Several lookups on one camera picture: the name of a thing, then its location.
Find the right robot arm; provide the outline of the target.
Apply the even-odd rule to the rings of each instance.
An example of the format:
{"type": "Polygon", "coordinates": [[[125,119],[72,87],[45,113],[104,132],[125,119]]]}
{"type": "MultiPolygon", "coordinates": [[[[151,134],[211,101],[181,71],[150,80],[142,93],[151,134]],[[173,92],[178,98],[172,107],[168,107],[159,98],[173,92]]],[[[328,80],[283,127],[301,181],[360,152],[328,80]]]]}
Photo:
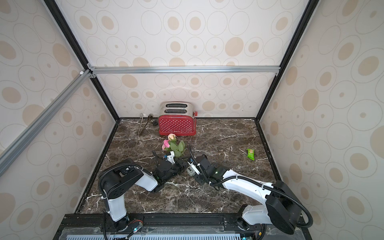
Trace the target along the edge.
{"type": "Polygon", "coordinates": [[[226,189],[243,194],[259,202],[240,210],[240,225],[274,225],[285,234],[292,235],[297,227],[309,228],[314,219],[292,190],[282,181],[268,183],[243,176],[228,167],[212,164],[207,156],[191,156],[188,160],[193,177],[201,185],[216,190],[226,189]]]}

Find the pink rose bouquet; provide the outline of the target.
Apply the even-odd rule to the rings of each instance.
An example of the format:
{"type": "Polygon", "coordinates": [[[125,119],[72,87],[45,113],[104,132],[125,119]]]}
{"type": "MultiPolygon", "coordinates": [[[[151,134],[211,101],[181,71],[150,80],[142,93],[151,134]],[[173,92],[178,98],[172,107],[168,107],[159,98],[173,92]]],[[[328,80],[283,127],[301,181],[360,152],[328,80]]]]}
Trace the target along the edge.
{"type": "Polygon", "coordinates": [[[163,141],[162,150],[166,152],[174,152],[175,157],[179,158],[184,155],[186,144],[183,140],[178,141],[175,134],[169,134],[168,138],[163,141]]]}

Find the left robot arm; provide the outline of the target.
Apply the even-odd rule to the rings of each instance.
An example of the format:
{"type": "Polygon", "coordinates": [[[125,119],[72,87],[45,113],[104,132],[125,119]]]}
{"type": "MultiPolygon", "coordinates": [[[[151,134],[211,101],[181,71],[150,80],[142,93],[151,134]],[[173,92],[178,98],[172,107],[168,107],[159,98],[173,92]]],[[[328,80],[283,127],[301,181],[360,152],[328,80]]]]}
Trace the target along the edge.
{"type": "Polygon", "coordinates": [[[105,200],[107,213],[114,222],[127,216],[124,194],[134,185],[148,192],[157,193],[189,166],[186,160],[177,158],[174,163],[161,160],[153,173],[126,159],[105,169],[99,175],[98,189],[105,200]]]}

